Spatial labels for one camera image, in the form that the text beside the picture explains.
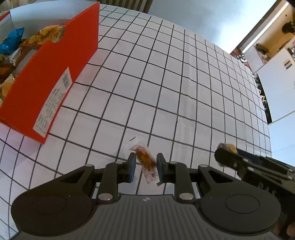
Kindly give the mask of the clear packet brown pastry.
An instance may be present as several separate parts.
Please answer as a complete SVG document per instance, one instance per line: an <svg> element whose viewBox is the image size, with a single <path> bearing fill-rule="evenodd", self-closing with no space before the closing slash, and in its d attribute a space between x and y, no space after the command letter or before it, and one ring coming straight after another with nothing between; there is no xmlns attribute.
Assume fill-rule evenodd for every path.
<svg viewBox="0 0 295 240"><path fill-rule="evenodd" d="M147 145L138 137L131 137L125 145L125 152L136 155L136 163L141 165L143 175L147 184L151 188L159 188L159 174L157 170L157 161Z"/></svg>

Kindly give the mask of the round brown snack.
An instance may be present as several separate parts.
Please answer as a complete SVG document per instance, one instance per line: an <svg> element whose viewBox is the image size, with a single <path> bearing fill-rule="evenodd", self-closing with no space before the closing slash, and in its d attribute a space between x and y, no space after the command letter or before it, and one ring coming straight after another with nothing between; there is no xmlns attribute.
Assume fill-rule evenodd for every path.
<svg viewBox="0 0 295 240"><path fill-rule="evenodd" d="M224 150L227 150L228 152L234 153L234 154L238 154L237 148L235 147L235 145L233 144L229 144L229 143L220 143L218 145L218 148L222 148Z"/></svg>

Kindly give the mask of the brown Oreo snack bag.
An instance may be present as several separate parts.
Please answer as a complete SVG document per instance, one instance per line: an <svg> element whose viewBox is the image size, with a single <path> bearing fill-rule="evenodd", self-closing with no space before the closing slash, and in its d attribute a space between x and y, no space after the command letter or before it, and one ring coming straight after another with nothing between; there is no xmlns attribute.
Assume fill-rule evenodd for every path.
<svg viewBox="0 0 295 240"><path fill-rule="evenodd" d="M0 83L3 83L13 72L15 67L10 63L1 63L0 65Z"/></svg>

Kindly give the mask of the white orange snack wrapper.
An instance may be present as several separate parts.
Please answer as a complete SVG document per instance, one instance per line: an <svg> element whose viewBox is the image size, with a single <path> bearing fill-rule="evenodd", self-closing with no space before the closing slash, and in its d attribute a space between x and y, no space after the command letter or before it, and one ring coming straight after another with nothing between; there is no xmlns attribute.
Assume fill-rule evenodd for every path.
<svg viewBox="0 0 295 240"><path fill-rule="evenodd" d="M16 61L20 57L22 53L22 48L19 47L17 50L15 50L9 57L8 62L11 63L13 66L16 66Z"/></svg>

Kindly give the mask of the checkered white tablecloth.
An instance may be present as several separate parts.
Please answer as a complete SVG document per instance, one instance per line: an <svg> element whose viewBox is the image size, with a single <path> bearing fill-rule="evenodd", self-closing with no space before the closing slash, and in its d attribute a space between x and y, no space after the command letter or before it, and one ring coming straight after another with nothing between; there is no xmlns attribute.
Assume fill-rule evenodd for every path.
<svg viewBox="0 0 295 240"><path fill-rule="evenodd" d="M216 169L219 143L269 156L266 115L249 68L196 33L102 4L98 49L70 89L46 142L1 125L1 239L17 229L24 191L85 164L125 160L134 136L153 155Z"/></svg>

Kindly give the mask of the red cardboard box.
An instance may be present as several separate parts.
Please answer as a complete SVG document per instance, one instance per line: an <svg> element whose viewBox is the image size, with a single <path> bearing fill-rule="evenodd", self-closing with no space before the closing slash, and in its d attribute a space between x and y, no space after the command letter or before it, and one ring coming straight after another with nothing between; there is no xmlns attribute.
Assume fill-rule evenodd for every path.
<svg viewBox="0 0 295 240"><path fill-rule="evenodd" d="M58 42L48 41L16 75L1 104L1 123L44 143L72 84L98 48L97 1L41 1L11 9L1 19L1 37L24 28L29 38L49 25L62 25Z"/></svg>

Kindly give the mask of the red chips bag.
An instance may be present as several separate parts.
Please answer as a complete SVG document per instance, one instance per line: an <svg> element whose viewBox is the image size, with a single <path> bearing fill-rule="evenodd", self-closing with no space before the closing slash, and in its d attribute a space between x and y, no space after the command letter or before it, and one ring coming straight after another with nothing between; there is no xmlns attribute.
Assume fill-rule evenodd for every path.
<svg viewBox="0 0 295 240"><path fill-rule="evenodd" d="M65 25L48 25L22 42L24 46L40 47L46 42L57 43L61 40Z"/></svg>

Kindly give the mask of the dark wooden chair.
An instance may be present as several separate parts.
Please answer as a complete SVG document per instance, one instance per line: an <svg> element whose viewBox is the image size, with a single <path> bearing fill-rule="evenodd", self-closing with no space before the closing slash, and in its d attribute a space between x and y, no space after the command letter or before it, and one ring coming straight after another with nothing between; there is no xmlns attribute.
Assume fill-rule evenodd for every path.
<svg viewBox="0 0 295 240"><path fill-rule="evenodd" d="M112 1L115 6L140 11L142 13L148 13L152 0L117 0Z"/></svg>

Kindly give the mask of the blue cookie packet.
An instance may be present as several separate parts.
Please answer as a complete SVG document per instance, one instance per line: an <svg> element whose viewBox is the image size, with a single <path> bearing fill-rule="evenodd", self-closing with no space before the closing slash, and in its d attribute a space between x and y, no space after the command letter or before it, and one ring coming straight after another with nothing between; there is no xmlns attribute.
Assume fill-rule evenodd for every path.
<svg viewBox="0 0 295 240"><path fill-rule="evenodd" d="M16 51L20 45L24 31L24 28L12 30L1 42L0 54L12 54Z"/></svg>

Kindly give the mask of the white wall cabinet unit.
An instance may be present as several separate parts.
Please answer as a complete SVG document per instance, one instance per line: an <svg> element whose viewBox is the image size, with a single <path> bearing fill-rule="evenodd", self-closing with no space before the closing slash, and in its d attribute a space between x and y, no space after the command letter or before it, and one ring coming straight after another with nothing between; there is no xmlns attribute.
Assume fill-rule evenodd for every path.
<svg viewBox="0 0 295 240"><path fill-rule="evenodd" d="M287 1L277 1L258 27L261 33L244 49L268 103L272 158L288 164L294 161L294 58L287 46L294 42L294 35L283 33L282 27L291 20L294 8Z"/></svg>

